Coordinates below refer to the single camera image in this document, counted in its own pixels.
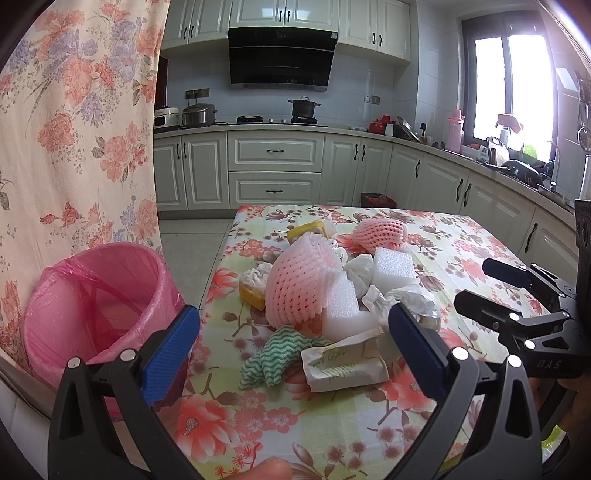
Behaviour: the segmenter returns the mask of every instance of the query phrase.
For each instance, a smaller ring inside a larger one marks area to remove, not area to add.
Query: window frame
[[[518,34],[538,34],[545,39],[550,70],[556,72],[550,41],[546,32],[544,21],[539,12],[533,10],[503,12],[500,14],[484,15],[462,21],[462,33],[464,41],[464,100],[463,114],[466,117],[464,123],[464,145],[479,144],[486,146],[486,140],[474,137],[476,123],[476,94],[478,84],[478,68],[476,65],[476,40],[481,38],[500,37],[503,45],[505,59],[505,113],[512,112],[513,81],[511,67],[511,50],[509,49],[509,36]],[[555,159],[556,144],[558,141],[558,90],[556,75],[552,75],[554,118],[552,128],[552,146],[549,161]],[[509,149],[511,158],[516,158],[517,152]]]

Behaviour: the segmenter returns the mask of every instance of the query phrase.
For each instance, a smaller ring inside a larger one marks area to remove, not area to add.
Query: green cleaning cloth
[[[308,338],[291,325],[281,327],[257,356],[249,358],[240,369],[240,390],[251,390],[265,382],[272,387],[281,382],[281,374],[302,350],[334,343],[323,337]]]

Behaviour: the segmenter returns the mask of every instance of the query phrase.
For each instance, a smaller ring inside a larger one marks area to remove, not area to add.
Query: paper packet
[[[378,350],[377,327],[325,347],[301,353],[306,381],[312,392],[372,385],[388,380],[388,368]]]

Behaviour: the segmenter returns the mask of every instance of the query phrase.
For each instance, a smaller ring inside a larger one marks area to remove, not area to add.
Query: window
[[[486,145],[499,137],[499,113],[514,115],[524,129],[509,148],[546,162],[554,158],[558,132],[556,78],[538,12],[507,12],[462,22],[466,80],[465,143]]]

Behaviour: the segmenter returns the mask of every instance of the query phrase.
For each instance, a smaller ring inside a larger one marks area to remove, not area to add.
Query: drawer
[[[230,208],[240,205],[317,205],[320,173],[230,172]]]
[[[228,170],[320,173],[323,150],[323,134],[267,130],[230,132]]]

